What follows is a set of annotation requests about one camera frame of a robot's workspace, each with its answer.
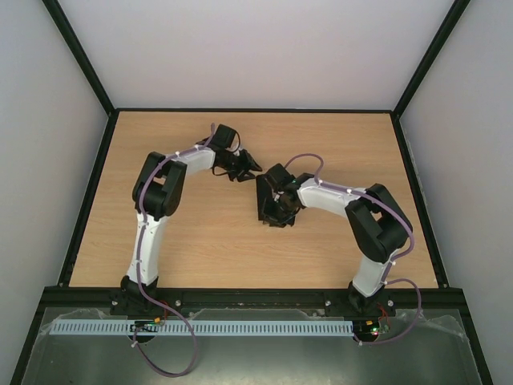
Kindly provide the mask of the black folding glasses case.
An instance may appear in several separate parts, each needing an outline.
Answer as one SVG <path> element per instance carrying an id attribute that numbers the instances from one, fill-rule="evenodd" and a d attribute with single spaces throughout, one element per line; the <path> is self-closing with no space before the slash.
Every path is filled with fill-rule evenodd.
<path id="1" fill-rule="evenodd" d="M 279 227 L 279 206 L 273 195 L 273 181 L 268 173 L 256 178 L 256 200 L 258 220 L 264 224 Z"/>

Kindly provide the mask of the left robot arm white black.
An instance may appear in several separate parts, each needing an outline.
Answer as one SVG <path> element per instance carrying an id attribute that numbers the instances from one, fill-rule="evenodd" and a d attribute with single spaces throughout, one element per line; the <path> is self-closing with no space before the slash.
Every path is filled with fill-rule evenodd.
<path id="1" fill-rule="evenodd" d="M 146 316 L 156 307 L 170 309 L 156 297 L 165 229 L 180 205 L 186 177 L 216 168 L 237 182 L 254 180 L 262 171 L 242 147 L 238 131 L 224 124 L 213 124 L 210 136 L 188 149 L 147 155 L 132 190 L 137 219 L 135 246 L 120 289 L 113 293 L 114 314 Z"/>

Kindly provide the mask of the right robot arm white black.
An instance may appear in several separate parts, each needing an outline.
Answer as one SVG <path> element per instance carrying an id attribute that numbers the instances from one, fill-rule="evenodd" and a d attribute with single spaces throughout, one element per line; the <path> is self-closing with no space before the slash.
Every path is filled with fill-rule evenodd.
<path id="1" fill-rule="evenodd" d="M 294 176 L 275 164 L 256 178 L 259 221 L 271 227 L 293 226 L 303 209 L 320 209 L 345 218 L 362 253 L 348 286 L 348 302 L 358 314 L 369 313 L 397 259 L 414 247 L 413 226 L 382 184 L 351 188 L 322 181 L 317 174 Z"/>

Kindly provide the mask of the right base electronics board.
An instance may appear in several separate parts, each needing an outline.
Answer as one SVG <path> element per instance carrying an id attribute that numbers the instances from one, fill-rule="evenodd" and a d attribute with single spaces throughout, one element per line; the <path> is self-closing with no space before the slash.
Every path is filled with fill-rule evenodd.
<path id="1" fill-rule="evenodd" d="M 382 334 L 391 331 L 391 318 L 388 311 L 381 307 L 381 314 L 376 319 L 358 323 L 353 332 L 355 337 L 363 342 L 376 342 Z"/>

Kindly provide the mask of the base electronics board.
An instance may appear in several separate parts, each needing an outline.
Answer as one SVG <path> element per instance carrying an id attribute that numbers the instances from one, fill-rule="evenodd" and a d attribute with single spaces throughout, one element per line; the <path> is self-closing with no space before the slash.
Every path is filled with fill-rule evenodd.
<path id="1" fill-rule="evenodd" d="M 358 323 L 353 332 L 355 337 L 363 342 L 376 342 L 382 334 L 391 331 L 391 318 L 388 311 L 381 307 L 381 314 L 376 319 Z"/>
<path id="2" fill-rule="evenodd" d="M 156 333 L 160 331 L 166 321 L 168 319 L 168 312 L 164 311 L 164 313 L 160 316 L 151 316 L 150 318 L 135 318 L 130 317 L 127 319 L 129 323 L 130 332 L 147 332 L 147 333 Z"/>

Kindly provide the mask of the left base electronics board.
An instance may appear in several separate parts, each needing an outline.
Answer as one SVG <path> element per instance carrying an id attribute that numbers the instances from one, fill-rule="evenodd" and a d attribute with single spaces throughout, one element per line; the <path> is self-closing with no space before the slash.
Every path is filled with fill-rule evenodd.
<path id="1" fill-rule="evenodd" d="M 135 318 L 130 317 L 127 319 L 129 323 L 130 332 L 147 332 L 147 333 L 156 333 L 160 331 L 166 321 L 168 319 L 168 312 L 164 311 L 164 313 L 160 316 L 151 316 L 150 318 Z"/>

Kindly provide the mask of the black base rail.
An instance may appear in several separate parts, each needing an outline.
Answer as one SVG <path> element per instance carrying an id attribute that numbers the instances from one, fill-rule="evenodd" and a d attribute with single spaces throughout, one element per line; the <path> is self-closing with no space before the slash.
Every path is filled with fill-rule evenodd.
<path id="1" fill-rule="evenodd" d="M 156 298 L 182 314 L 203 309 L 321 311 L 326 317 L 355 318 L 346 289 L 177 289 L 159 288 Z"/>

